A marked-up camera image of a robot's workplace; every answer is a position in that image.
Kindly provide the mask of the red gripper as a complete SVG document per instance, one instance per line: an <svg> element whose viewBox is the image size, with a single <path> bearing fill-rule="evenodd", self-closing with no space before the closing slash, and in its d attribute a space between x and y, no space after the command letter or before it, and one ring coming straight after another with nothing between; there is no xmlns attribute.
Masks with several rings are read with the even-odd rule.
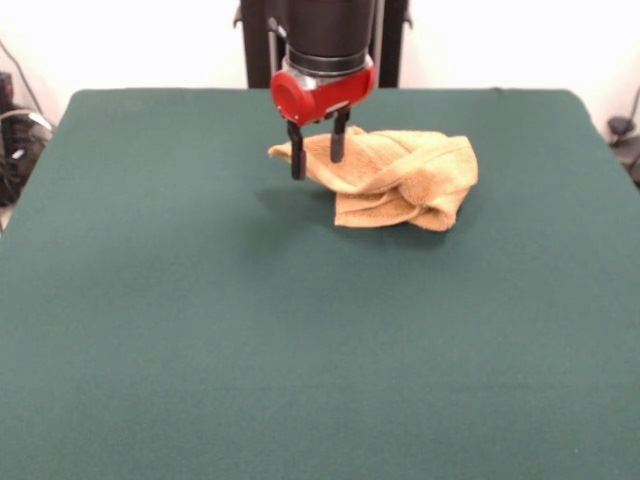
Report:
<svg viewBox="0 0 640 480"><path fill-rule="evenodd" d="M283 68L271 78L271 96L279 114L286 119L291 146L291 176L303 180L306 175L304 138L298 125L323 120L341 108L362 102L374 88L373 65L341 77L306 75L294 68ZM336 113L331 133L330 160L340 163L344 157L345 132L350 110Z"/></svg>

